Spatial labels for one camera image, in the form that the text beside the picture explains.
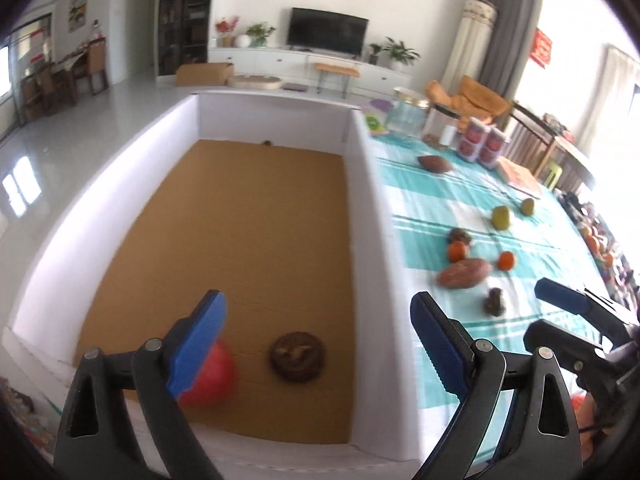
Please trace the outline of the orange tangerine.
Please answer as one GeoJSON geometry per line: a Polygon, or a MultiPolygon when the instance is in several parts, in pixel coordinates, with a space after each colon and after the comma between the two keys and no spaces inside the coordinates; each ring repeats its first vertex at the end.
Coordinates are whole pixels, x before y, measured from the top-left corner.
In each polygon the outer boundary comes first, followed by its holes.
{"type": "Polygon", "coordinates": [[[516,265],[516,257],[513,252],[502,252],[497,260],[497,268],[503,272],[511,271],[516,265]]]}

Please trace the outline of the green apple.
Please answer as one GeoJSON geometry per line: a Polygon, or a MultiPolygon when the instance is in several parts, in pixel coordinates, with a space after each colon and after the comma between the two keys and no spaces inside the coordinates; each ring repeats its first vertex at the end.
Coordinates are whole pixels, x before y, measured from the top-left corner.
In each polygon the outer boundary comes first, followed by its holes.
{"type": "Polygon", "coordinates": [[[511,211],[508,206],[497,206],[491,211],[491,224],[497,231],[510,229],[511,211]]]}
{"type": "Polygon", "coordinates": [[[530,217],[535,211],[535,200],[533,198],[526,198],[521,202],[521,213],[526,217],[530,217]]]}

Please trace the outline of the reddish sweet potato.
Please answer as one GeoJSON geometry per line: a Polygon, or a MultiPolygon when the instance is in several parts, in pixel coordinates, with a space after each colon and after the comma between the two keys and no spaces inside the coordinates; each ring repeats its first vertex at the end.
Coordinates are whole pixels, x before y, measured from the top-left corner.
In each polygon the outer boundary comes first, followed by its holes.
{"type": "Polygon", "coordinates": [[[467,258],[451,263],[439,272],[436,284],[449,289],[471,288],[491,274],[492,265],[482,258],[467,258]]]}
{"type": "Polygon", "coordinates": [[[431,174],[446,174],[452,170],[447,159],[436,155],[422,155],[418,157],[419,165],[431,174]]]}

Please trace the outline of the small orange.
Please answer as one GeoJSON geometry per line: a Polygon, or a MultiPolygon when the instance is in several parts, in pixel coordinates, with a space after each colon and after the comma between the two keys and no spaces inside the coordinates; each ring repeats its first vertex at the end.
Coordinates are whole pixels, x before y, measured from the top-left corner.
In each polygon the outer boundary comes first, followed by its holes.
{"type": "Polygon", "coordinates": [[[449,262],[459,262],[468,258],[468,255],[469,246],[465,244],[465,242],[462,242],[462,240],[457,240],[456,242],[452,242],[448,245],[447,258],[449,262]]]}

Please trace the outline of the red apple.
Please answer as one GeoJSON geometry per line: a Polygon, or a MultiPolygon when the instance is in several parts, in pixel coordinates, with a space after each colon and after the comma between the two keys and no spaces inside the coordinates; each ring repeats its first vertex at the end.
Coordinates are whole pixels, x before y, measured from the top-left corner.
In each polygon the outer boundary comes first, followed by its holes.
{"type": "Polygon", "coordinates": [[[235,388],[236,366],[228,347],[216,341],[208,352],[192,386],[178,396],[178,403],[188,408],[206,408],[224,402],[235,388]]]}

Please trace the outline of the tray of mixed fruit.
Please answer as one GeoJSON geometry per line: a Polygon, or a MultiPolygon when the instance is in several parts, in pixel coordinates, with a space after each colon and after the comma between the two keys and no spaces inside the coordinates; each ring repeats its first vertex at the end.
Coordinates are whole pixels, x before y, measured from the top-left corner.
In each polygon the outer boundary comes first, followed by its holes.
{"type": "Polygon", "coordinates": [[[600,268],[612,269],[615,262],[614,240],[604,224],[589,210],[582,210],[578,232],[600,268]]]}

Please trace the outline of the orange book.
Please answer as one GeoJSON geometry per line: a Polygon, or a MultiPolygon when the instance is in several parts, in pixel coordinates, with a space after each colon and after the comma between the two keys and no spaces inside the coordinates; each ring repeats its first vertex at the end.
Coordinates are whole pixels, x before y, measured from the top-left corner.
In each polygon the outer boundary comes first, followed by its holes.
{"type": "Polygon", "coordinates": [[[527,168],[500,156],[497,159],[496,171],[501,180],[515,191],[533,198],[541,196],[541,185],[527,168]]]}

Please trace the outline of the wooden chair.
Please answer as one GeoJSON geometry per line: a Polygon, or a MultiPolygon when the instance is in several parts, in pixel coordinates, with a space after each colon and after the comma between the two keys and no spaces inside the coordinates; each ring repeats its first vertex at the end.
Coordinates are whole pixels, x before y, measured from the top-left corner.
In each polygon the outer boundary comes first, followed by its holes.
{"type": "Polygon", "coordinates": [[[539,178],[555,150],[556,133],[528,108],[514,101],[506,116],[509,144],[504,156],[539,178]]]}

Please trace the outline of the right red white can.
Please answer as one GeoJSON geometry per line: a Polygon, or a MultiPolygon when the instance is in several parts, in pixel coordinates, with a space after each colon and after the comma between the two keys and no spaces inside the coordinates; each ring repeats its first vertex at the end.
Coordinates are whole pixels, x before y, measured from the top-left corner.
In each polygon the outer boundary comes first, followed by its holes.
{"type": "Polygon", "coordinates": [[[498,158],[509,144],[509,137],[500,129],[491,127],[487,133],[483,147],[478,154],[478,161],[486,169],[494,169],[498,158]]]}

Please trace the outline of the red white can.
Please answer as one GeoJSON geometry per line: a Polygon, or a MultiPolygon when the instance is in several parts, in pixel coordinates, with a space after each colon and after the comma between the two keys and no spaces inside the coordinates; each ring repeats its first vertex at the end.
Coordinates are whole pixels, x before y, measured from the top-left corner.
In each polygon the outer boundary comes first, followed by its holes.
{"type": "Polygon", "coordinates": [[[509,144],[509,137],[500,129],[491,127],[487,133],[483,147],[478,154],[478,161],[486,169],[494,169],[498,158],[509,144]]]}
{"type": "Polygon", "coordinates": [[[475,162],[490,133],[490,127],[471,117],[457,147],[457,155],[466,162],[475,162]]]}

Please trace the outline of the left red white can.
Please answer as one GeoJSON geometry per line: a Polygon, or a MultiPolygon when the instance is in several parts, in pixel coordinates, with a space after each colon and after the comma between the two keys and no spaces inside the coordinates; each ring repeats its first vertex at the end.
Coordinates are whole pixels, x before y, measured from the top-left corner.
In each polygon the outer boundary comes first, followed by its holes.
{"type": "Polygon", "coordinates": [[[471,117],[457,147],[457,155],[466,162],[475,162],[490,133],[490,127],[471,117]]]}

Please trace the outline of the clear canister black lid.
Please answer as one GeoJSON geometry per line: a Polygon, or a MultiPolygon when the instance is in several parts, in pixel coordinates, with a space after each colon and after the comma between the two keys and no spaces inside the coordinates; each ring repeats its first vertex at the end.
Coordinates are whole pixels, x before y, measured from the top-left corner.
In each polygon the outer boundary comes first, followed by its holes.
{"type": "Polygon", "coordinates": [[[422,140],[431,148],[446,150],[458,131],[460,116],[450,108],[435,104],[427,115],[422,140]]]}

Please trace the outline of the orange lounge chair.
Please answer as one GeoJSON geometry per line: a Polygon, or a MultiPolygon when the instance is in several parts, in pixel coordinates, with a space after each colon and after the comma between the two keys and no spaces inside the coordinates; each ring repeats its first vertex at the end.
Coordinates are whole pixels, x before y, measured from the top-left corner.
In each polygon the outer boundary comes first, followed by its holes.
{"type": "Polygon", "coordinates": [[[432,103],[446,106],[459,115],[460,132],[466,129],[471,118],[490,126],[510,108],[505,98],[469,76],[462,77],[456,94],[448,94],[436,80],[425,87],[425,94],[432,103]]]}

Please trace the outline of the clear jar gold lid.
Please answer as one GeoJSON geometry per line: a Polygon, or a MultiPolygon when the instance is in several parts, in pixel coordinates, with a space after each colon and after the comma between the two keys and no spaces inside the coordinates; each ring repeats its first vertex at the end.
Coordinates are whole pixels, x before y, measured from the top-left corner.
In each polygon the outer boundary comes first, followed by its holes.
{"type": "Polygon", "coordinates": [[[385,119],[388,131],[418,138],[424,128],[430,101],[424,94],[396,87],[392,107],[385,119]]]}

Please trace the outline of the white standing air conditioner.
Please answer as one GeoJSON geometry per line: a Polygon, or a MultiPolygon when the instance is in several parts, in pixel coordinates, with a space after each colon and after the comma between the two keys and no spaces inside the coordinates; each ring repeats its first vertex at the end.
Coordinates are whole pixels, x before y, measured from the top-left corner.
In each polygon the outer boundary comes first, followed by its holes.
{"type": "Polygon", "coordinates": [[[449,93],[456,93],[464,76],[476,79],[483,66],[498,18],[496,7],[486,0],[465,0],[454,46],[442,80],[449,93]]]}

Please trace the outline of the fruit print pouch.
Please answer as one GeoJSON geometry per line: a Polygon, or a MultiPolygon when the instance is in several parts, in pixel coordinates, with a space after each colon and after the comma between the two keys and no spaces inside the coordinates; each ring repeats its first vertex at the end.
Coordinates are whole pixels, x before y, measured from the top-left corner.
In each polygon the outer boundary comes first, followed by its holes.
{"type": "Polygon", "coordinates": [[[361,107],[371,136],[382,136],[388,133],[386,119],[391,108],[392,102],[384,99],[372,99],[361,107]]]}

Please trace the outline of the white cardboard box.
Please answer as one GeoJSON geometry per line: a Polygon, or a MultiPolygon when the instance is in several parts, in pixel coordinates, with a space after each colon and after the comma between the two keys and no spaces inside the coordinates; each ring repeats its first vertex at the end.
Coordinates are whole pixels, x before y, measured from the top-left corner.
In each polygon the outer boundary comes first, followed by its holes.
{"type": "Polygon", "coordinates": [[[396,472],[419,463],[409,295],[369,128],[352,104],[211,91],[126,144],[36,255],[2,334],[55,406],[80,352],[160,336],[209,289],[227,299],[231,398],[190,410],[235,478],[282,469],[396,472]],[[278,337],[326,347],[318,378],[286,382],[278,337]]]}

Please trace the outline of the large potted plant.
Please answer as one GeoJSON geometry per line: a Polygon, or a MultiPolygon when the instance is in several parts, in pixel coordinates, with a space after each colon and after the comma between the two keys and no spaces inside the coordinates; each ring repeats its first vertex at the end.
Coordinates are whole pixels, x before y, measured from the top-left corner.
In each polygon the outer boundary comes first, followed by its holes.
{"type": "Polygon", "coordinates": [[[388,67],[396,72],[402,72],[421,59],[421,55],[413,48],[407,47],[402,40],[396,41],[390,37],[386,38],[383,51],[388,57],[388,67]]]}

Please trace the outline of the small wooden stool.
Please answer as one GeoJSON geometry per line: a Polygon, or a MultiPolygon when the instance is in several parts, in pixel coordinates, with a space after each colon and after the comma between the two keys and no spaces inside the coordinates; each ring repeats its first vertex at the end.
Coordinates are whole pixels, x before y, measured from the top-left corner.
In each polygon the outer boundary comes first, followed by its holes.
{"type": "Polygon", "coordinates": [[[329,76],[339,76],[342,81],[342,98],[345,99],[349,86],[354,79],[360,77],[360,71],[353,67],[338,66],[326,63],[314,63],[314,70],[318,73],[316,93],[321,94],[329,76]]]}

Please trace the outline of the white tv cabinet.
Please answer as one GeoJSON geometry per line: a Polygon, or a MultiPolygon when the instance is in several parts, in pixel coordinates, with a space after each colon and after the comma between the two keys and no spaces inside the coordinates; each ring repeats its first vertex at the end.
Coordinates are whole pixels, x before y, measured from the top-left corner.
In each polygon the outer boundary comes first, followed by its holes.
{"type": "Polygon", "coordinates": [[[347,93],[357,96],[392,96],[396,88],[411,86],[411,76],[390,68],[336,56],[270,48],[209,48],[209,63],[231,63],[239,75],[278,77],[287,84],[306,84],[316,91],[320,78],[317,65],[352,68],[359,74],[350,77],[347,93]]]}

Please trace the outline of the black television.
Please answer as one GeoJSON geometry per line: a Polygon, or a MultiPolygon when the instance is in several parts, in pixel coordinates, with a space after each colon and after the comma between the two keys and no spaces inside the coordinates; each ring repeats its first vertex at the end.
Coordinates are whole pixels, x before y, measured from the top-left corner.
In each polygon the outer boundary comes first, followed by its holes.
{"type": "Polygon", "coordinates": [[[286,34],[290,47],[319,49],[358,56],[363,49],[369,21],[330,11],[293,8],[286,34]]]}

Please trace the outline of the brown cardboard box on floor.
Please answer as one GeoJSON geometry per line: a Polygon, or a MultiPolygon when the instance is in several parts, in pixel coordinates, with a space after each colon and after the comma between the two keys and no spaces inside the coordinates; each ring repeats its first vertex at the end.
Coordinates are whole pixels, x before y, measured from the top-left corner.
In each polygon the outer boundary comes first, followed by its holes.
{"type": "Polygon", "coordinates": [[[234,75],[232,63],[193,63],[181,65],[176,73],[177,87],[225,86],[234,75]]]}

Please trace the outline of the green plant left of tv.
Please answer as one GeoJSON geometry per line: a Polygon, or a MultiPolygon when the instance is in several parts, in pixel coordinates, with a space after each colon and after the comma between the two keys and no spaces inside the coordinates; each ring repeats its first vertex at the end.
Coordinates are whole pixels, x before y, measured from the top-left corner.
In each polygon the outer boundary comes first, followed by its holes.
{"type": "Polygon", "coordinates": [[[256,23],[250,26],[246,34],[250,37],[250,45],[253,48],[262,48],[268,44],[268,39],[276,29],[267,22],[256,23]]]}

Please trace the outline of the red flower vase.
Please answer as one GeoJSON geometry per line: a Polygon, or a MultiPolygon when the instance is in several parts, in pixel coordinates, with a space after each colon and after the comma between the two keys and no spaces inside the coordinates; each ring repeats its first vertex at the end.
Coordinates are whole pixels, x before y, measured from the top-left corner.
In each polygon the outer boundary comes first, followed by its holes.
{"type": "Polygon", "coordinates": [[[234,41],[234,32],[240,21],[239,15],[221,18],[215,23],[217,44],[222,48],[230,48],[234,41]]]}

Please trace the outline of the dark bookshelf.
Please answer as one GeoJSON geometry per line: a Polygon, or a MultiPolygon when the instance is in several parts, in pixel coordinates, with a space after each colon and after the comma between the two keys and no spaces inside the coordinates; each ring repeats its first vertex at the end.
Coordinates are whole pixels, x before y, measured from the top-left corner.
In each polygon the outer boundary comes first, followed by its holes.
{"type": "Polygon", "coordinates": [[[156,0],[155,73],[175,76],[183,64],[207,60],[212,0],[156,0]]]}

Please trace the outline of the red wall hanging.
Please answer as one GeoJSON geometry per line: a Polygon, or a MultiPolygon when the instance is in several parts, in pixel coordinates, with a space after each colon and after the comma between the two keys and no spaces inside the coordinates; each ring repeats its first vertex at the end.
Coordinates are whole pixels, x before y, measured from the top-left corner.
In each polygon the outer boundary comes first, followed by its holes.
{"type": "Polygon", "coordinates": [[[535,30],[532,48],[529,58],[542,68],[546,68],[551,62],[552,41],[539,28],[535,30]]]}

